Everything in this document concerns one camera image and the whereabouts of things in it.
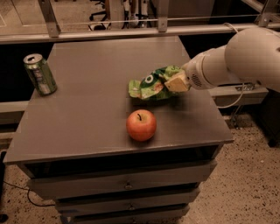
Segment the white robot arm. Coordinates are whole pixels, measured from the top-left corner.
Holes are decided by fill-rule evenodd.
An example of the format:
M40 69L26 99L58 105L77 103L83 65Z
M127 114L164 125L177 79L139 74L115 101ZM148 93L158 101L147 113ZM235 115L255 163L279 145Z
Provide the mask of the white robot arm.
M266 28L237 32L226 45L201 52L166 83L172 92L253 83L280 91L280 35Z

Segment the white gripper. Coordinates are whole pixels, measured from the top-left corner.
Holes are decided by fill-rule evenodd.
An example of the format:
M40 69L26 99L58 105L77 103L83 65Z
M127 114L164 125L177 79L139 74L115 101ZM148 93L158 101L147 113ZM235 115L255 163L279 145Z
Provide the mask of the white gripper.
M190 87L210 89L222 83L222 50L201 52L181 67L164 85L171 92L186 92Z

